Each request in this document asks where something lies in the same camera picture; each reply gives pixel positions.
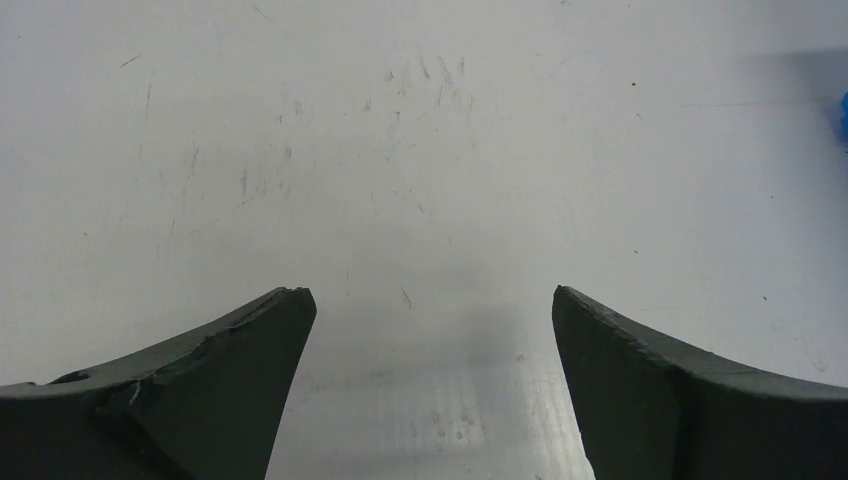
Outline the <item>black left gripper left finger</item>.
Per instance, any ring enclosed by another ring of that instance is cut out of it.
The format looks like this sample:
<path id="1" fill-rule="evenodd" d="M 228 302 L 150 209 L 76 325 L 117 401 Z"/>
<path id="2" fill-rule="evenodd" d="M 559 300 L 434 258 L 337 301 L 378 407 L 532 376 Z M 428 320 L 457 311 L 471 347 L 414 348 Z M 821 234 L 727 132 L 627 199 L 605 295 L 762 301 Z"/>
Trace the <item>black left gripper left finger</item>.
<path id="1" fill-rule="evenodd" d="M 1 390 L 5 479 L 262 479 L 316 317 L 277 288 L 47 384 Z"/>

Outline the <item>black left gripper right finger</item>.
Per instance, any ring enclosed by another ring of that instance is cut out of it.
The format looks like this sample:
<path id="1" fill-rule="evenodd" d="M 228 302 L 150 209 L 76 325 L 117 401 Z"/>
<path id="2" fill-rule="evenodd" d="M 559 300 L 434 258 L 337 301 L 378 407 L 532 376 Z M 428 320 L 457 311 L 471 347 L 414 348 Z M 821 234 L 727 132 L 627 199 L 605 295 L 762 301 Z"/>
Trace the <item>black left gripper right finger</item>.
<path id="1" fill-rule="evenodd" d="M 843 479 L 847 391 L 723 358 L 556 289 L 552 324 L 599 479 Z"/>

